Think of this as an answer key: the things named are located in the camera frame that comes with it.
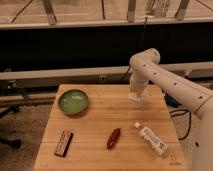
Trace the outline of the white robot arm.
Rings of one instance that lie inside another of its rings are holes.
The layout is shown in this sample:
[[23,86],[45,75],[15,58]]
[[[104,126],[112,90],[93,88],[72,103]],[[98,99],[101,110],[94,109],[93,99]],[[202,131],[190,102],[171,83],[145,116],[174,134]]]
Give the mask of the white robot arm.
[[151,81],[185,106],[200,120],[191,171],[213,171],[213,90],[198,85],[159,66],[160,53],[150,48],[130,58],[129,98],[142,104]]

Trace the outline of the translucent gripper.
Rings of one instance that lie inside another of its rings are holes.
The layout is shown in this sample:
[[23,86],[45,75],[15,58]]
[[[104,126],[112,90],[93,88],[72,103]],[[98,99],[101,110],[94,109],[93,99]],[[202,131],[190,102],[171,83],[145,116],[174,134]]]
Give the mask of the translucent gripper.
[[134,78],[130,79],[130,91],[137,95],[140,95],[145,90],[147,85],[148,85],[147,81],[138,81],[135,80]]

